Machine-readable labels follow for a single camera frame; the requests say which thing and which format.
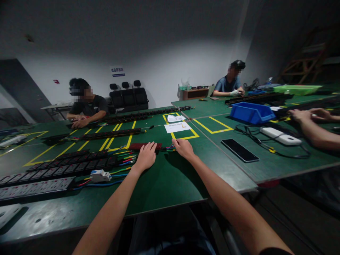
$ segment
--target dark floor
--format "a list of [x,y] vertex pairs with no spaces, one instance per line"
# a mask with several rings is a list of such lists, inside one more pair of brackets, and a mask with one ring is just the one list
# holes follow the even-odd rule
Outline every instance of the dark floor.
[[[319,249],[319,254],[339,254],[340,221],[329,216],[311,203],[295,195],[282,186],[278,186],[267,193],[280,210],[282,210],[300,229],[307,235]],[[296,254],[314,254],[311,248],[306,246],[294,234],[288,231],[267,210],[273,213],[279,220],[284,222],[301,237],[302,235],[292,224],[284,218],[279,210],[263,197],[260,204],[256,205],[258,212],[272,226],[283,241]],[[213,235],[220,254],[229,254],[222,233],[215,222],[212,222]],[[12,244],[2,247],[0,254],[71,254],[85,230],[76,230],[63,234],[42,237],[21,244]],[[119,238],[116,238],[108,254],[117,254]]]

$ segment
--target paper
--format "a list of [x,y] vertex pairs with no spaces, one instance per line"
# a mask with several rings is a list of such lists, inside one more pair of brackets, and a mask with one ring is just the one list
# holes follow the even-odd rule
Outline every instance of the paper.
[[176,122],[181,120],[185,120],[185,118],[182,115],[181,116],[173,116],[171,114],[168,115],[168,122]]
[[167,133],[173,133],[173,132],[179,132],[179,131],[191,129],[189,124],[184,122],[184,121],[177,122],[177,123],[174,123],[174,124],[164,125],[164,127],[165,127]]
[[280,107],[280,106],[271,106],[270,108],[271,108],[272,111],[277,111],[277,110],[282,109],[283,107]]
[[125,76],[125,68],[122,65],[110,66],[112,77]]

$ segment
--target gray door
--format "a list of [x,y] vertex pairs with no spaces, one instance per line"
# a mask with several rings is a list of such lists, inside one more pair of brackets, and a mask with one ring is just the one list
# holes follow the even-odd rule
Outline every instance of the gray door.
[[51,103],[17,59],[0,60],[0,84],[36,122],[51,121],[41,110]]

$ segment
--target white glove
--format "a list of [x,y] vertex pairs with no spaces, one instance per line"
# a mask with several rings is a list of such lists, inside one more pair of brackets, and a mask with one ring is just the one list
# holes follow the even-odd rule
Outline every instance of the white glove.
[[239,90],[234,90],[230,92],[230,96],[237,97],[240,96],[240,91]]

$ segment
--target smartphone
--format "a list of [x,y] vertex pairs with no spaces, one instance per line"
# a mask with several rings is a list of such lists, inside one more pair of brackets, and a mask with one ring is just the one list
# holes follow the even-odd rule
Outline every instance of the smartphone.
[[260,160],[257,156],[252,154],[249,150],[244,148],[242,145],[240,145],[234,139],[222,140],[221,143],[225,147],[227,147],[229,150],[231,150],[232,153],[234,153],[236,156],[238,156],[245,163],[255,162],[255,161]]

